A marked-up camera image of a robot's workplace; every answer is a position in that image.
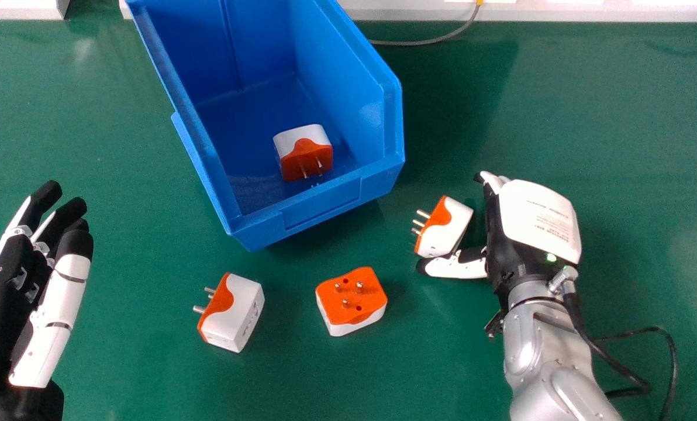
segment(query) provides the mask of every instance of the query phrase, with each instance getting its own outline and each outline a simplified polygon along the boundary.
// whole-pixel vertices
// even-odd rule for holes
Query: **orange and white adapter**
[[[255,281],[227,272],[216,289],[205,288],[211,300],[206,308],[194,306],[201,314],[198,332],[213,346],[240,352],[263,312],[263,288]]]
[[[322,175],[333,168],[333,146],[321,125],[308,125],[273,136],[284,181]]]
[[[417,235],[413,252],[421,257],[431,258],[455,251],[463,239],[474,210],[444,195],[437,202],[432,214],[422,210],[417,210],[416,213],[426,218],[426,223],[413,220],[413,224],[417,226],[410,230]]]
[[[388,296],[372,267],[359,267],[328,279],[317,285],[315,296],[331,336],[343,336],[377,322],[388,306]]]

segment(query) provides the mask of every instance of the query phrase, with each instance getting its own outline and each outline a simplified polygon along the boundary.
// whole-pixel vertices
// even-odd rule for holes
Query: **bin floor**
[[[196,105],[196,109],[243,215],[357,168],[346,142],[315,106],[295,74],[217,96]],[[312,123],[322,125],[333,144],[333,168],[322,177],[287,183],[281,178],[273,136]]]

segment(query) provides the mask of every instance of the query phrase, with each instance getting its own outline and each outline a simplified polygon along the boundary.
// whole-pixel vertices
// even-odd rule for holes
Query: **blue plastic bin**
[[[400,83],[335,0],[128,3],[221,223],[248,250],[391,191]],[[287,183],[273,136],[311,123],[333,169]]]

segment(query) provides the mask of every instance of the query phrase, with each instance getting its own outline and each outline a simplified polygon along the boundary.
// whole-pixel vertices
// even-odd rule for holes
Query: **blue storage bin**
[[[248,250],[391,191],[400,83],[335,0],[128,3],[221,223]],[[287,183],[273,136],[311,123],[333,169]]]

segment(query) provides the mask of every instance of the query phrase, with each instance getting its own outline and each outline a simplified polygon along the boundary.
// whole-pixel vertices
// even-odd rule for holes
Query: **robotic arm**
[[[75,323],[94,240],[75,198],[47,216],[62,190],[49,181],[27,197],[0,240],[0,421],[62,419],[50,380]]]
[[[582,246],[569,200],[528,181],[479,173],[486,209],[482,250],[419,261],[431,277],[487,278],[500,310],[485,330],[504,337],[513,421],[621,420],[596,383],[591,346],[565,305],[575,299]]]

